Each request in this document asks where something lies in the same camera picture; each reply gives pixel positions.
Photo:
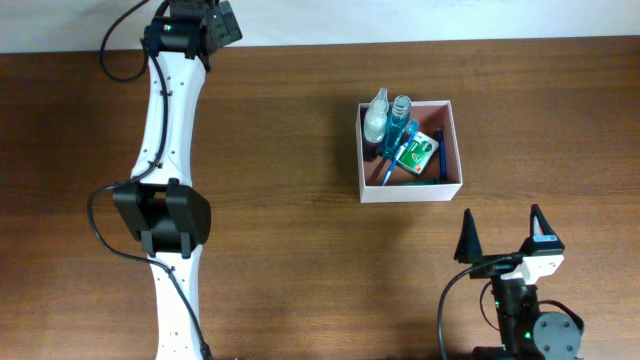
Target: clear plastic bottle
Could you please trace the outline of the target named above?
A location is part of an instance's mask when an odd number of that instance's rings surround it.
[[[400,95],[396,98],[391,108],[391,114],[386,125],[386,134],[382,141],[382,156],[385,159],[393,159],[400,146],[402,134],[409,123],[411,111],[411,99]]]
[[[362,148],[366,161],[373,161],[377,157],[378,148],[386,133],[388,111],[387,89],[382,88],[371,101],[369,109],[364,115]]]

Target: spray bottle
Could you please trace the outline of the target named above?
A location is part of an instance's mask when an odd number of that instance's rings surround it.
[[[388,111],[387,89],[381,88],[364,115],[362,154],[365,161],[373,161],[378,156],[386,131]]]

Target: small glass bottle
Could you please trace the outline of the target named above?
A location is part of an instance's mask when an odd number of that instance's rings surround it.
[[[382,141],[382,156],[385,159],[393,159],[400,146],[402,134],[409,123],[411,99],[400,95],[396,98],[387,120],[387,131]]]

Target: blue pen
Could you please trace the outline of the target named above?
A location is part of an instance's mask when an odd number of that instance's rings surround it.
[[[442,132],[442,128],[439,128],[437,131],[438,142],[440,143],[440,180],[447,179],[447,156],[445,155],[444,150],[444,134]]]
[[[409,144],[411,144],[411,142],[413,141],[413,138],[416,137],[416,134],[418,133],[418,126],[419,124],[417,121],[411,120],[411,123],[409,124],[409,127],[408,127],[409,139],[398,148],[398,151],[396,152],[396,156],[393,157],[393,161],[391,162],[389,169],[384,174],[384,178],[382,179],[381,186],[385,186],[387,184],[387,181],[389,181],[389,178],[391,177],[391,173],[393,172],[393,169],[396,167],[396,163],[400,159],[400,156],[402,156],[404,151],[409,147]]]

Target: white bracket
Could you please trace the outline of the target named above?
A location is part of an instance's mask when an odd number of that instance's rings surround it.
[[[191,137],[193,120],[200,90],[204,84],[206,71],[199,59],[187,59],[184,53],[160,52],[158,64],[164,75],[169,94],[169,122],[167,141],[160,163],[141,180],[143,184],[166,185],[169,179],[176,178],[181,185],[191,183]],[[149,168],[149,162],[155,160],[162,140],[162,119],[164,100],[158,72],[149,61],[151,72],[151,93],[144,140],[140,155],[131,171],[131,177],[141,174]]]
[[[526,285],[534,285],[539,278],[553,275],[562,264],[563,255],[527,256],[522,258],[522,264],[512,272],[502,274],[502,280],[523,279]]]
[[[198,266],[201,255],[202,245],[198,245],[189,259],[183,259],[180,253],[168,252],[158,252],[156,257],[149,257],[174,268],[173,274],[189,300],[198,322]],[[163,269],[151,265],[151,270],[156,284],[158,305],[159,337],[156,360],[202,360],[195,325],[173,283]]]

